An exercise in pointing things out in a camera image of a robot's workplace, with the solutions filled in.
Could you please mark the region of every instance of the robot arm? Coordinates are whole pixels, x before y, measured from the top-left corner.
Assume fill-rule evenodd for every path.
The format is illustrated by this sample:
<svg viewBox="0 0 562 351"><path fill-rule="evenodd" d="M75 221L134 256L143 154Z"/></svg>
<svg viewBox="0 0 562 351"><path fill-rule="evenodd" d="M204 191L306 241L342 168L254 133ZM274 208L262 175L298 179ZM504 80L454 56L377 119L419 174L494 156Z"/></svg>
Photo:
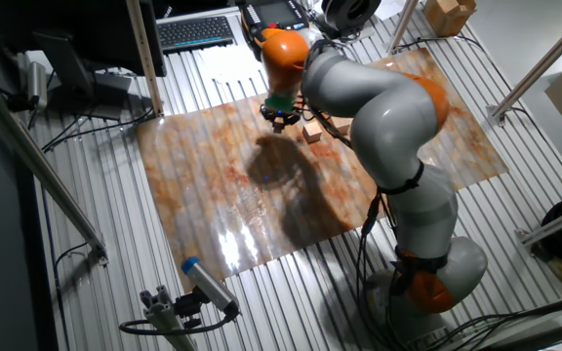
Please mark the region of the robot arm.
<svg viewBox="0 0 562 351"><path fill-rule="evenodd" d="M262 48L270 82L295 79L269 69L279 60L273 50L282 46L284 52L297 53L293 47L304 48L306 42L295 43L297 33L291 31L272 38ZM304 70L301 91L310 106L353 118L353 151L384 189L398 222L399 264L403 276L411 275L404 287L407 299L429 313L454 307L478 285L487 258L471 240L451 239L458 209L455 189L443 171L418 159L420 147L446 122L449 103L444 90L425 78L365 66L335 51L293 69ZM279 94L270 88L270 97ZM418 262L434 263L434 269L418 270Z"/></svg>

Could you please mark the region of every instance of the computer monitor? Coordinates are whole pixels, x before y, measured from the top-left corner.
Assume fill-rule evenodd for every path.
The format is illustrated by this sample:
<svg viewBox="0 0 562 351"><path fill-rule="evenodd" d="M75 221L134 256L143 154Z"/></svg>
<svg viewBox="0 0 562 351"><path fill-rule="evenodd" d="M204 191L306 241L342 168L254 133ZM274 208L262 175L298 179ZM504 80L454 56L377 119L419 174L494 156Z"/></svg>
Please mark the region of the computer monitor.
<svg viewBox="0 0 562 351"><path fill-rule="evenodd" d="M165 76L151 0L140 0L140 9L155 74ZM0 0L0 40L13 52L45 53L60 81L49 109L120 115L131 79L94 72L117 66L144 74L124 0Z"/></svg>

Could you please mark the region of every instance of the gray robot arm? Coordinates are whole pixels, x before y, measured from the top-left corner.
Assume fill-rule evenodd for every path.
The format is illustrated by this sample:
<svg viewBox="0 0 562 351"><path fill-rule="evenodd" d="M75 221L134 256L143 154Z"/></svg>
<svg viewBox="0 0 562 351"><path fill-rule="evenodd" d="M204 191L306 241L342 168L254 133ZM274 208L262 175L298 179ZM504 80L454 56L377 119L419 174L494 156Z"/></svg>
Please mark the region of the gray robot arm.
<svg viewBox="0 0 562 351"><path fill-rule="evenodd" d="M334 116L353 118L353 150L381 188L404 187L419 172L418 150L439 132L434 101L421 84L402 73L365 66L334 51L319 55L305 68L301 91L309 105ZM451 239L458 205L449 177L425 165L417 187L387 195L387 202L398 222L399 253L447 259L433 279L445 292L414 292L422 289L419 282L410 287L407 297L425 312L452 308L478 285L487 257L471 240ZM430 278L422 274L416 280Z"/></svg>

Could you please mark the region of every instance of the desk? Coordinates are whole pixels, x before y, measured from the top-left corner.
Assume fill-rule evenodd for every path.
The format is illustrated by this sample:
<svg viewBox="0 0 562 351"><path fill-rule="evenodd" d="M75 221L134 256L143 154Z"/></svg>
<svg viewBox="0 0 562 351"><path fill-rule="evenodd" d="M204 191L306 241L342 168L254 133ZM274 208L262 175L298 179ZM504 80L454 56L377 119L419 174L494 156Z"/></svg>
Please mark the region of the desk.
<svg viewBox="0 0 562 351"><path fill-rule="evenodd" d="M217 14L228 16L237 45L246 45L237 10L206 15ZM372 20L376 33L353 44L363 63L384 56L385 43L397 20L398 17ZM422 9L417 9L403 43L428 36L429 28ZM469 27L462 35L475 38ZM420 47L429 49L510 169L507 174L458 193L460 217L455 235L468 236L483 247L489 270L471 296L444 314L445 320L459 325L480 315L529 309L562 298L560 283L545 266L528 256L512 234L516 227L535 228L544 212L562 199L562 168L540 137L543 131L520 116L507 121L503 130L489 125L485 106L503 99L509 89L478 49L454 40ZM215 82L206 72L199 51L172 54L166 62L169 74L159 79L159 85L167 113L191 112L266 91L262 70L261 79ZM134 80L132 92L147 95L144 78ZM133 106L132 111L124 111L123 119L131 119L140 109ZM71 120L40 119L33 136L43 145ZM81 130L105 124L110 122L92 120L83 123ZM118 330L119 323L142 318L139 292L153 291L164 284L173 296L182 293L133 131L115 129L71 140L48 158L93 225L100 229L109 256L105 267L89 265L83 255L87 249L82 249L78 251L81 254L73 254L60 264L71 349L169 350L164 338L137 337ZM48 225L55 255L82 243L82 239L49 197L43 204L39 184L37 189L45 255L50 261ZM393 258L394 241L384 228L384 224L377 225L369 239L370 246L377 248L369 252L370 271L382 269ZM374 341L353 319L356 310L350 288L354 284L352 260L357 248L358 233L350 231L226 279L240 300L243 316L237 324L194 336L198 347L266 351L374 349ZM53 289L53 272L48 272ZM60 345L65 349L56 304L54 311ZM220 318L213 306L204 308L204 325Z"/></svg>

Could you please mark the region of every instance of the wooden block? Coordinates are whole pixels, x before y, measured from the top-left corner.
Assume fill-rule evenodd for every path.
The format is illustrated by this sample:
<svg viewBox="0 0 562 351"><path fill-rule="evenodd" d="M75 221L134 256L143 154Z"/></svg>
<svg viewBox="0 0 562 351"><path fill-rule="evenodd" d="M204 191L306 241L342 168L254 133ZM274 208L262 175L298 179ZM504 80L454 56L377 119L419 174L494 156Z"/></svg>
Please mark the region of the wooden block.
<svg viewBox="0 0 562 351"><path fill-rule="evenodd" d="M348 130L350 130L352 118L331 117L331 123L343 136L345 136L348 134Z"/></svg>
<svg viewBox="0 0 562 351"><path fill-rule="evenodd" d="M320 124L316 121L309 122L302 127L302 136L307 143L312 143L320 140L322 136L322 129Z"/></svg>

